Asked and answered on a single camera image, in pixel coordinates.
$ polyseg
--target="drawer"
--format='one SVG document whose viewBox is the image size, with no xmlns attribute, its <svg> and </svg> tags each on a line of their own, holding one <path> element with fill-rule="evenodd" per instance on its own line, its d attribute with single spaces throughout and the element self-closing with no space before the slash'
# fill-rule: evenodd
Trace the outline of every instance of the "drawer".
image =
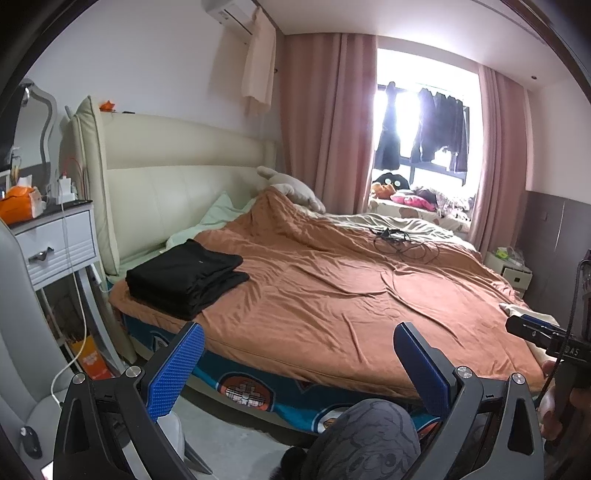
<svg viewBox="0 0 591 480">
<path fill-rule="evenodd" d="M 506 279 L 513 288 L 519 290 L 527 290 L 531 282 L 531 273 L 520 272 L 512 268 L 505 268 L 503 270 L 503 278 Z"/>
<path fill-rule="evenodd" d="M 69 269 L 70 263 L 64 240 L 64 223 L 67 228 L 67 245 L 74 270 L 76 266 L 96 256 L 92 235 L 90 211 L 45 223 L 17 235 L 27 270 L 34 287 Z M 30 260 L 40 252 L 48 251 L 44 260 Z"/>
</svg>

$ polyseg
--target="air conditioner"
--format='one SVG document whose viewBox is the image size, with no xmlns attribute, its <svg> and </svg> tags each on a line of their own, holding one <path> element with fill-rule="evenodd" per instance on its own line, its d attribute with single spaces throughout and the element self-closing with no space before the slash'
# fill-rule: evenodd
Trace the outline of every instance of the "air conditioner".
<svg viewBox="0 0 591 480">
<path fill-rule="evenodd" d="M 232 30 L 244 43 L 250 43 L 256 5 L 251 0 L 209 0 L 206 11 Z"/>
</svg>

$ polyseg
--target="dark jacket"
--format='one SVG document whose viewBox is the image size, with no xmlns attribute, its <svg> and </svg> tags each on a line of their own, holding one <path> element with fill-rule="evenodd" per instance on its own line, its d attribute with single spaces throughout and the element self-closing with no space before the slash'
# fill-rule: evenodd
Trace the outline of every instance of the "dark jacket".
<svg viewBox="0 0 591 480">
<path fill-rule="evenodd" d="M 374 168 L 377 170 L 398 170 L 400 168 L 400 137 L 398 136 L 396 118 L 397 94 L 396 84 L 390 82 L 386 88 L 388 106 L 374 158 Z"/>
<path fill-rule="evenodd" d="M 452 170 L 466 171 L 467 136 L 462 102 L 442 93 L 433 97 L 425 88 L 418 93 L 418 99 L 421 112 L 411 161 L 432 161 L 436 151 L 447 148 L 452 152 Z"/>
</svg>

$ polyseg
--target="chair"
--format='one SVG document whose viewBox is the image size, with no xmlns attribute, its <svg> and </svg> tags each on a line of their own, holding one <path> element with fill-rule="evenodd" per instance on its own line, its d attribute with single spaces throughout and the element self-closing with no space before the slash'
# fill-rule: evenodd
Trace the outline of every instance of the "chair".
<svg viewBox="0 0 591 480">
<path fill-rule="evenodd" d="M 41 469 L 53 460 L 61 410 L 51 397 L 50 387 L 65 366 L 31 285 L 21 248 L 0 220 L 0 426 L 35 480 L 43 480 Z M 54 390 L 60 401 L 66 396 L 72 375 L 68 369 L 56 381 Z M 160 417 L 158 424 L 181 458 L 187 456 L 199 471 L 212 473 L 185 443 L 176 414 Z M 40 458 L 30 457 L 22 446 L 20 431 L 25 426 L 39 438 Z M 149 480 L 131 442 L 124 447 L 124 454 L 134 476 Z"/>
</svg>

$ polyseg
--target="stuffed animal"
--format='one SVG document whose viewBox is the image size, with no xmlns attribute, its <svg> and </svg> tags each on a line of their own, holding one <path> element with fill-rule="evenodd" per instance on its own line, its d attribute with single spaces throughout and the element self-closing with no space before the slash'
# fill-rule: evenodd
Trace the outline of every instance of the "stuffed animal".
<svg viewBox="0 0 591 480">
<path fill-rule="evenodd" d="M 372 183 L 371 196 L 380 200 L 389 200 L 396 193 L 396 188 L 391 183 L 382 185 L 380 182 Z"/>
<path fill-rule="evenodd" d="M 256 172 L 264 179 L 269 180 L 269 184 L 289 198 L 292 203 L 308 207 L 316 213 L 326 213 L 326 208 L 322 202 L 316 198 L 311 188 L 302 181 L 263 166 L 258 167 Z"/>
</svg>

